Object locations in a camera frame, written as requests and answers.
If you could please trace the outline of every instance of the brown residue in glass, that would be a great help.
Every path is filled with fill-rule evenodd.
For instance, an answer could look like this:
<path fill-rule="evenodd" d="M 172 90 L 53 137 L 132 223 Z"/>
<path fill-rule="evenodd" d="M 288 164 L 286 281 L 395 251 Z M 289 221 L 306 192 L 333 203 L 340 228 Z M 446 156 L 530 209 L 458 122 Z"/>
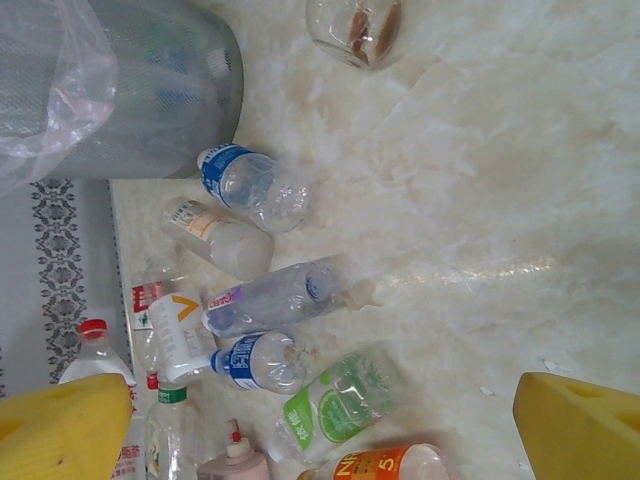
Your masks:
<path fill-rule="evenodd" d="M 380 30 L 378 41 L 374 48 L 376 60 L 382 59 L 393 46 L 400 32 L 400 23 L 402 21 L 402 5 L 399 1 L 395 2 L 389 9 L 387 19 Z"/>
<path fill-rule="evenodd" d="M 365 65 L 369 65 L 369 57 L 363 47 L 369 40 L 369 15 L 367 11 L 358 5 L 356 13 L 351 20 L 349 32 L 349 48 Z"/>

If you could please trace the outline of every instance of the green bottle label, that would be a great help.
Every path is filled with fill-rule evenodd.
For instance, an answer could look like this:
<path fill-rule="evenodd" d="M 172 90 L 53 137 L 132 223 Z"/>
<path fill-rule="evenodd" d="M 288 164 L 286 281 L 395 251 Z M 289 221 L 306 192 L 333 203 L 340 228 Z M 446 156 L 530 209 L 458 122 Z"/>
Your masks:
<path fill-rule="evenodd" d="M 300 448 L 307 450 L 311 445 L 314 430 L 308 385 L 284 404 L 284 418 L 298 439 Z"/>
<path fill-rule="evenodd" d="M 187 398 L 187 387 L 178 388 L 177 390 L 158 389 L 158 402 L 160 403 L 178 403 Z"/>
<path fill-rule="evenodd" d="M 311 447 L 316 424 L 331 443 L 343 443 L 362 431 L 332 388 L 328 372 L 284 404 L 284 418 L 303 451 Z"/>

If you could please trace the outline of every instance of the pink pump bottle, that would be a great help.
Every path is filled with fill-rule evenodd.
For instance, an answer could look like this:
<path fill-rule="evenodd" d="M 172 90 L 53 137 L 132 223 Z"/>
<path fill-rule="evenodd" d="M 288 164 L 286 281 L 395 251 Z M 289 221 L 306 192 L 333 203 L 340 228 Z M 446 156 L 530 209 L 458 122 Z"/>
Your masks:
<path fill-rule="evenodd" d="M 236 419 L 229 420 L 231 443 L 226 455 L 198 467 L 198 480 L 271 480 L 266 457 L 251 448 Z"/>

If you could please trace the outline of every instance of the plastic bottle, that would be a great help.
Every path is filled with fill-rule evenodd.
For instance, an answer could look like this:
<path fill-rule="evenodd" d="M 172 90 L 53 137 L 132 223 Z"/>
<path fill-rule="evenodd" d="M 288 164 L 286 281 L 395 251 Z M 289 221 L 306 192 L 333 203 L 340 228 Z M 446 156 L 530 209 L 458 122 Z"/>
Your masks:
<path fill-rule="evenodd" d="M 269 271 L 273 241 L 266 233 L 185 197 L 169 201 L 162 231 L 243 282 Z"/>
<path fill-rule="evenodd" d="M 131 334 L 133 353 L 146 372 L 147 388 L 158 389 L 158 372 L 162 368 L 160 349 L 153 326 L 149 321 L 149 301 L 157 300 L 163 295 L 162 283 L 158 282 L 147 287 L 139 285 L 133 287 L 133 321 Z"/>
<path fill-rule="evenodd" d="M 307 377 L 302 352 L 280 332 L 248 335 L 230 348 L 217 350 L 211 367 L 243 390 L 264 388 L 282 395 L 299 391 Z"/>
<path fill-rule="evenodd" d="M 238 285 L 207 302 L 204 323 L 222 338 L 283 328 L 341 306 L 331 258 L 299 263 Z"/>
<path fill-rule="evenodd" d="M 307 470 L 298 480 L 450 480 L 442 453 L 420 443 L 352 453 L 321 469 Z"/>
<path fill-rule="evenodd" d="M 200 297 L 180 268 L 175 252 L 147 259 L 145 289 L 161 284 L 163 295 L 149 299 L 149 320 L 158 338 L 164 374 L 178 383 L 209 369 L 211 350 L 202 336 Z"/>
<path fill-rule="evenodd" d="M 307 213 L 307 181 L 294 169 L 234 144 L 198 156 L 205 189 L 265 232 L 284 233 Z"/>
<path fill-rule="evenodd" d="M 119 373 L 129 385 L 129 393 L 134 407 L 134 416 L 124 441 L 121 455 L 113 471 L 113 478 L 119 480 L 144 479 L 144 425 L 137 412 L 137 384 L 129 367 L 113 351 L 107 339 L 107 322 L 94 318 L 80 324 L 80 352 L 60 377 L 59 383 L 72 382 L 100 373 Z"/>
<path fill-rule="evenodd" d="M 147 469 L 151 478 L 196 478 L 202 458 L 202 419 L 187 387 L 160 383 L 158 402 L 147 414 Z"/>
<path fill-rule="evenodd" d="M 269 456 L 276 462 L 319 462 L 389 413 L 401 391 L 400 374 L 383 352 L 353 352 L 284 404 Z"/>
<path fill-rule="evenodd" d="M 249 439 L 240 433 L 237 420 L 229 420 L 228 424 L 231 442 L 226 455 L 198 467 L 198 480 L 270 480 L 266 457 L 251 448 Z"/>

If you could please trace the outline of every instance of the orange bottle label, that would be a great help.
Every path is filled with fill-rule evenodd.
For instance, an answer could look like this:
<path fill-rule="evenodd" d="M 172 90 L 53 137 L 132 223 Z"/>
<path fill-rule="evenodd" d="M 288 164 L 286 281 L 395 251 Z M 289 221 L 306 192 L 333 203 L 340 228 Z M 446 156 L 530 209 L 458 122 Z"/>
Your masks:
<path fill-rule="evenodd" d="M 399 480 L 400 463 L 411 445 L 347 455 L 336 467 L 334 480 Z"/>

